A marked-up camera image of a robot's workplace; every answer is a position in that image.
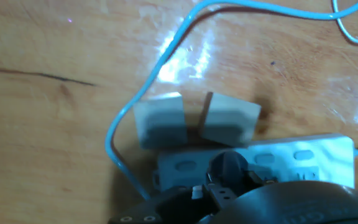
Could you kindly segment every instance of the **wood grain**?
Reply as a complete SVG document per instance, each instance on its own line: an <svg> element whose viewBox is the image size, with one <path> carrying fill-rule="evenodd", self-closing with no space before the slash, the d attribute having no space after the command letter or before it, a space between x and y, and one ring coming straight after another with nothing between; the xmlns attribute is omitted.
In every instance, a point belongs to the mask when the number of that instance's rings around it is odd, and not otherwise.
<svg viewBox="0 0 358 224"><path fill-rule="evenodd" d="M197 2L0 0L0 223L105 223L142 201L106 156L104 135ZM344 24L358 36L358 12ZM189 125L213 91L262 106L254 139L343 133L358 147L358 46L334 21L210 7L147 96L171 91ZM156 155L139 149L132 112L116 146L151 191Z"/></svg>

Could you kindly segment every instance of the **black device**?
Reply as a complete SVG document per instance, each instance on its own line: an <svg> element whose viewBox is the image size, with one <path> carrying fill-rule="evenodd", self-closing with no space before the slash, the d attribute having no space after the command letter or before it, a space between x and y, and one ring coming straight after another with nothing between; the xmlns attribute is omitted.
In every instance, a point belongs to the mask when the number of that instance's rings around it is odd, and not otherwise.
<svg viewBox="0 0 358 224"><path fill-rule="evenodd" d="M109 224L358 224L358 191L319 181L262 180L247 170L237 152L209 163L208 183L174 187L124 213Z"/></svg>

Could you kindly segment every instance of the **power strip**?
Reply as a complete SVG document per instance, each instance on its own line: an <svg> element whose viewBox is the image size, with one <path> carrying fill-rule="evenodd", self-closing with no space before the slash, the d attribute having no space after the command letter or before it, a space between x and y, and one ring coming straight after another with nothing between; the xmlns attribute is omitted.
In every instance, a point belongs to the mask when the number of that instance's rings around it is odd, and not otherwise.
<svg viewBox="0 0 358 224"><path fill-rule="evenodd" d="M354 188L354 143L342 134L254 141L248 149L190 149L161 152L154 186L193 187L206 183L209 160L217 153L235 150L261 179L279 182L320 180Z"/></svg>

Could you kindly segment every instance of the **dark scratch line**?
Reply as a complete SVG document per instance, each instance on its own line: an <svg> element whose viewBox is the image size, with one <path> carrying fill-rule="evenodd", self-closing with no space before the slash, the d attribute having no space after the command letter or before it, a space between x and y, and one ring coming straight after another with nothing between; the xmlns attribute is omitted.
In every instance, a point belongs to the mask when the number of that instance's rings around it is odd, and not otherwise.
<svg viewBox="0 0 358 224"><path fill-rule="evenodd" d="M59 80L62 82L73 82L73 83L78 83L81 85L97 86L97 84L94 84L94 83L78 81L78 80L74 80L71 78L63 78L63 77L59 77L56 75L50 75L50 74L45 74L45 73L40 73L40 72L23 72L23 71L18 71L18 70L8 70L5 68L0 68L0 72L8 73L8 74L19 74L19 75L34 75L34 76L39 76L39 77L51 78L51 79Z"/></svg>

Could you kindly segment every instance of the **table surface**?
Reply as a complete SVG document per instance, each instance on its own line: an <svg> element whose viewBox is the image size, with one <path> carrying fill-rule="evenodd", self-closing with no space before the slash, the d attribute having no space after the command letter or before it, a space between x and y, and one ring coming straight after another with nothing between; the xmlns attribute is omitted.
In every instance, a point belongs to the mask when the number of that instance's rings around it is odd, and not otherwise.
<svg viewBox="0 0 358 224"><path fill-rule="evenodd" d="M0 1L0 223L105 223L142 201L104 135L198 1ZM358 12L344 24L358 36ZM358 147L358 46L335 21L211 6L146 97L173 91L189 126L213 91L262 106L254 139L343 133ZM133 112L115 144L151 191L157 153L139 149ZM358 158L355 170L358 189Z"/></svg>

